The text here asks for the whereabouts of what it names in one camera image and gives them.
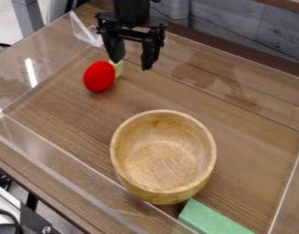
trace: wooden bowl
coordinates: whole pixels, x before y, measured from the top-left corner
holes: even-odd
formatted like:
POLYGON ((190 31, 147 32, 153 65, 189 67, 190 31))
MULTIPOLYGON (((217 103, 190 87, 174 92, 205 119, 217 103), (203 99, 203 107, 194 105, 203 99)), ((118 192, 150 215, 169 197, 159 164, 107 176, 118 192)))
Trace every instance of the wooden bowl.
POLYGON ((143 112, 116 130, 111 146, 116 176, 141 199, 175 204, 206 185, 217 146, 206 126, 174 111, 143 112))

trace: bowl rim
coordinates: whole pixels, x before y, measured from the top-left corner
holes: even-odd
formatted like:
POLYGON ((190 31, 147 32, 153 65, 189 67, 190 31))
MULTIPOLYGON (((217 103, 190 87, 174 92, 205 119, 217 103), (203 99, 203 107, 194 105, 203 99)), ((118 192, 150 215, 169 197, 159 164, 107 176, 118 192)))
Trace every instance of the bowl rim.
POLYGON ((147 111, 147 112, 142 112, 137 115, 134 115, 132 117, 130 117, 119 126, 118 130, 115 131, 114 135, 112 135, 112 139, 111 139, 111 144, 110 144, 110 157, 111 157, 111 162, 112 165, 115 167, 115 171, 119 174, 119 176, 135 187, 141 188, 142 190, 151 192, 151 193, 159 193, 159 194, 170 194, 170 193, 181 193, 185 192, 193 188, 195 188, 197 186, 199 186, 210 177, 210 174, 213 172, 214 169, 214 165, 217 163, 217 144, 214 141, 214 137, 213 134, 210 132, 210 130, 207 129, 207 127, 194 118, 191 117, 191 115, 183 113, 183 112, 178 112, 178 111, 171 111, 171 110, 153 110, 153 111, 147 111), (122 133, 122 130, 124 128, 124 126, 128 125, 130 122, 132 122, 135 119, 138 119, 139 117, 153 114, 153 113, 173 113, 177 115, 181 115, 182 117, 187 118, 190 121, 193 121, 194 123, 197 123, 197 125, 201 127, 201 129, 205 131, 209 142, 210 142, 210 147, 211 147, 211 154, 210 154, 210 163, 207 166, 206 171, 203 172, 202 175, 199 175, 197 177, 197 179, 186 186, 179 186, 171 189, 154 189, 154 188, 149 188, 145 185, 135 183, 134 181, 131 181, 131 179, 126 176, 126 173, 122 170, 122 167, 119 166, 119 162, 116 159, 116 153, 115 153, 115 145, 118 142, 118 137, 122 133))

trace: robotic arm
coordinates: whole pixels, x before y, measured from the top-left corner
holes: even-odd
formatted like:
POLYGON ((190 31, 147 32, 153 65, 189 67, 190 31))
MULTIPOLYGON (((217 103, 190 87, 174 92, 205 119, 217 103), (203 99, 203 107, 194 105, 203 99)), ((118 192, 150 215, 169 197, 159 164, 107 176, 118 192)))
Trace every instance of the robotic arm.
POLYGON ((142 68, 150 69, 165 46, 167 24, 150 17, 150 0, 114 0, 114 6, 115 12, 96 14, 98 33, 103 37, 107 54, 118 63, 126 54, 124 40, 139 42, 143 45, 142 68), (135 31, 135 27, 145 27, 149 32, 135 31))

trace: green block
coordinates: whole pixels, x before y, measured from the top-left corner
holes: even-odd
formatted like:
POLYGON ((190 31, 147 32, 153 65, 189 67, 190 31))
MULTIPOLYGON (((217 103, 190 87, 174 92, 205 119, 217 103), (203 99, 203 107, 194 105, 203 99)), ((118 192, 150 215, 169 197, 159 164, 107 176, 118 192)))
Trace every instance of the green block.
POLYGON ((201 234, 254 234, 194 199, 189 201, 179 221, 201 234))
POLYGON ((114 63, 112 60, 110 60, 108 63, 115 68, 115 78, 118 78, 123 73, 123 61, 120 61, 119 63, 114 63))

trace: red ball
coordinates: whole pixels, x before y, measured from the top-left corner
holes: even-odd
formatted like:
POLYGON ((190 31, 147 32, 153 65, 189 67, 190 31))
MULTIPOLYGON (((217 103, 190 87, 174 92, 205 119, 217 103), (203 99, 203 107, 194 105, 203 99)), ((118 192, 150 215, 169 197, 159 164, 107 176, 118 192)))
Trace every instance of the red ball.
POLYGON ((86 70, 83 82, 90 91, 108 89, 115 81, 115 68, 104 61, 95 62, 86 70))

